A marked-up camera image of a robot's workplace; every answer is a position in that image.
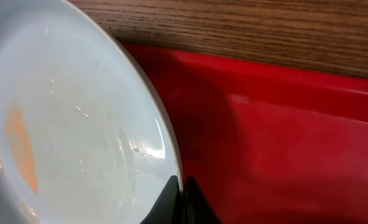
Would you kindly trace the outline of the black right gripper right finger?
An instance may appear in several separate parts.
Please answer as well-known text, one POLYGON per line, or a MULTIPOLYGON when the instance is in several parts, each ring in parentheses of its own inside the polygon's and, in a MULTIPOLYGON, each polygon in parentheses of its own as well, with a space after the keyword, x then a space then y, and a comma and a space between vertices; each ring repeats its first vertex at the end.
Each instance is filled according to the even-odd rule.
POLYGON ((222 224, 194 177, 186 179, 184 196, 185 224, 222 224))

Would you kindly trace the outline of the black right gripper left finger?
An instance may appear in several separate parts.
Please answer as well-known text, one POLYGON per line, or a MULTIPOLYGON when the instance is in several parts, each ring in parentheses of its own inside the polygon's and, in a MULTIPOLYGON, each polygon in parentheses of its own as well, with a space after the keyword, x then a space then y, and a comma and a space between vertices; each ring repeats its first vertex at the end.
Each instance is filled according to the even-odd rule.
POLYGON ((180 191, 177 176, 171 176, 147 216, 140 224, 174 224, 179 222, 180 191))

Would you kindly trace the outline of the light blue plate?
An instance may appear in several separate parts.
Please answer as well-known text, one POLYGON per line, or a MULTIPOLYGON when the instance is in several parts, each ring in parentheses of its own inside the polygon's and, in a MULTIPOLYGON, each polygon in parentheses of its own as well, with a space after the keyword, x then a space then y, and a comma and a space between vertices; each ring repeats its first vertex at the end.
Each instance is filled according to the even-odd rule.
POLYGON ((0 223, 141 223, 181 161, 128 51, 68 1, 0 1, 0 223))

